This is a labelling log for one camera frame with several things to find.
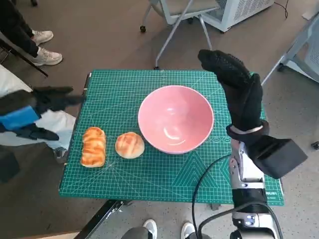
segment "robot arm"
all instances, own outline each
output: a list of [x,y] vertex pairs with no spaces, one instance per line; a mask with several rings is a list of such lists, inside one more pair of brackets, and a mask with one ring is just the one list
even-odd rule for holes
[[269,125],[260,119],[263,90],[258,74],[251,75],[240,60],[221,51],[201,50],[198,58],[203,69],[216,74],[232,120],[226,130],[232,138],[229,172],[234,207],[251,203],[232,213],[237,230],[230,238],[279,239],[282,235],[265,206],[264,174],[281,178],[307,156],[291,139],[268,136]]

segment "round bun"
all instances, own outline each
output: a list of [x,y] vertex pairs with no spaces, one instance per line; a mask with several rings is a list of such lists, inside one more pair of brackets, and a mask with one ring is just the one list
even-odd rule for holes
[[141,156],[144,152],[144,141],[142,137],[134,132],[120,135],[115,143],[115,151],[123,158],[132,159]]
[[102,167],[106,156],[106,137],[97,127],[88,128],[83,135],[81,164],[84,167]]

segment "cable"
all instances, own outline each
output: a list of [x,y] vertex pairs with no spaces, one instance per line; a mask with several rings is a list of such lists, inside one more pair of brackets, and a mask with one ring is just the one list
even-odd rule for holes
[[285,6],[283,6],[283,5],[281,5],[280,3],[277,3],[277,2],[274,2],[274,3],[277,4],[278,6],[281,6],[281,7],[285,10],[285,17],[286,17],[286,19],[287,19],[287,18],[288,18],[287,6],[288,6],[288,3],[289,3],[289,0],[287,0]]
[[208,171],[216,164],[218,163],[219,161],[221,161],[222,159],[226,158],[226,157],[229,157],[230,154],[226,155],[226,156],[222,156],[221,158],[215,160],[214,162],[212,162],[208,168],[206,169],[206,171],[204,172],[204,174],[201,176],[201,178],[199,179],[196,187],[195,187],[195,191],[193,193],[193,199],[192,199],[192,204],[191,204],[191,216],[192,216],[192,219],[193,219],[193,225],[195,227],[195,234],[196,234],[196,237],[198,237],[198,231],[197,231],[197,226],[196,226],[196,221],[195,221],[195,200],[196,200],[196,196],[197,196],[197,192],[198,192],[198,189],[199,189],[199,186],[202,182],[202,180],[204,179],[204,177],[206,176],[206,174],[208,173]]
[[278,221],[278,219],[277,219],[277,217],[276,217],[274,211],[267,205],[267,203],[258,202],[258,201],[245,203],[245,204],[243,204],[243,205],[241,205],[241,206],[239,206],[239,207],[237,207],[237,208],[233,208],[233,209],[230,209],[230,210],[221,212],[221,213],[219,213],[219,214],[216,214],[216,215],[214,215],[214,216],[211,216],[211,217],[207,218],[207,219],[206,219],[205,221],[203,221],[203,222],[199,225],[199,227],[198,227],[198,231],[199,231],[199,237],[198,237],[198,238],[199,238],[199,239],[202,239],[202,238],[203,238],[203,237],[202,237],[201,230],[202,230],[202,228],[203,228],[207,223],[211,222],[211,221],[214,220],[214,219],[217,219],[217,218],[219,218],[219,217],[222,217],[222,216],[224,216],[224,215],[227,215],[227,214],[229,214],[229,213],[237,212],[237,211],[239,211],[239,210],[241,210],[241,209],[244,209],[245,207],[248,207],[248,206],[253,205],[253,204],[262,205],[262,206],[266,207],[266,208],[269,210],[271,216],[273,217],[273,219],[274,219],[274,221],[275,221],[275,224],[276,224],[276,227],[277,227],[277,231],[278,231],[278,234],[279,234],[279,239],[284,239],[283,232],[281,231],[281,228],[280,228],[280,225],[279,225],[279,221]]
[[198,192],[199,186],[200,186],[201,182],[203,181],[203,179],[205,178],[205,176],[207,175],[207,173],[209,172],[209,170],[210,170],[216,163],[218,163],[218,162],[221,161],[222,159],[224,159],[224,158],[226,158],[226,157],[229,157],[229,156],[230,156],[230,154],[225,155],[225,156],[223,156],[223,157],[221,157],[221,158],[215,160],[214,162],[212,162],[212,163],[208,166],[208,168],[206,169],[206,171],[203,173],[203,175],[201,176],[201,178],[199,179],[199,181],[198,181],[198,183],[197,183],[197,185],[196,185],[196,187],[195,187],[195,191],[194,191],[194,193],[193,193],[193,198],[192,198],[192,205],[191,205],[191,216],[192,216],[192,219],[193,219],[193,225],[194,225],[194,227],[195,227],[195,234],[196,234],[197,239],[202,239],[202,238],[203,238],[203,237],[202,237],[202,232],[201,232],[201,230],[202,230],[202,228],[203,228],[207,223],[211,222],[211,221],[214,220],[214,219],[217,219],[217,218],[219,218],[219,217],[222,217],[222,216],[224,216],[224,215],[227,215],[227,214],[229,214],[229,213],[237,212],[237,211],[239,211],[239,210],[241,210],[241,209],[244,209],[245,207],[248,207],[248,206],[253,205],[253,204],[262,205],[262,206],[266,207],[266,208],[269,210],[269,212],[270,212],[272,218],[273,218],[274,221],[275,221],[275,224],[276,224],[276,227],[277,227],[277,231],[278,231],[278,234],[279,234],[279,239],[284,239],[283,232],[282,232],[282,230],[281,230],[281,228],[280,228],[279,221],[278,221],[278,219],[277,219],[277,217],[276,217],[274,211],[267,205],[267,203],[259,202],[259,201],[253,201],[253,202],[245,203],[245,204],[243,204],[243,205],[241,205],[241,206],[239,206],[239,207],[236,207],[236,208],[233,208],[233,209],[230,209],[230,210],[221,212],[221,213],[219,213],[219,214],[216,214],[216,215],[214,215],[214,216],[211,216],[211,217],[207,218],[205,221],[203,221],[203,222],[199,225],[199,227],[198,227],[198,229],[197,229],[197,225],[196,225],[196,221],[195,221],[195,201],[196,201],[196,196],[197,196],[197,192]]

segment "shoe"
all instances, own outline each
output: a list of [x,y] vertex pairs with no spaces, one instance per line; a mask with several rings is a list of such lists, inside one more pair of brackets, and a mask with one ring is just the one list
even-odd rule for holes
[[43,66],[43,65],[56,65],[62,61],[62,55],[60,53],[48,51],[44,48],[39,47],[37,52],[38,56],[34,57],[31,61],[36,66]]
[[41,43],[45,43],[53,38],[53,32],[52,31],[33,31],[33,38],[32,40],[35,42],[35,44],[38,46]]
[[181,229],[180,239],[186,239],[190,234],[195,232],[195,227],[192,223],[185,223]]
[[58,163],[65,163],[66,162],[66,152],[67,151],[68,150],[63,148],[63,147],[59,147],[59,148],[56,148],[53,150],[54,157]]
[[158,237],[158,227],[156,226],[156,222],[153,219],[148,219],[143,227],[145,227],[147,230],[149,230],[150,233],[153,235],[153,239],[156,239]]

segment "green cutting mat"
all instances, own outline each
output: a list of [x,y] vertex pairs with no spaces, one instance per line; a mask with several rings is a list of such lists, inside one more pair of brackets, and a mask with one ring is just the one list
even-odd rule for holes
[[[230,124],[223,89],[216,76],[204,71],[95,70],[87,87],[74,130],[60,195],[122,200],[191,202],[194,187],[211,162],[229,154]],[[211,103],[215,123],[208,140],[183,155],[162,153],[146,142],[137,159],[119,157],[114,144],[118,135],[134,131],[141,134],[137,115],[141,102],[153,90],[167,85],[183,85],[202,93]],[[91,126],[107,135],[107,160],[101,168],[80,164],[82,135]],[[278,180],[266,178],[271,205],[282,205]],[[232,203],[228,160],[218,163],[203,181],[197,197],[203,203]]]

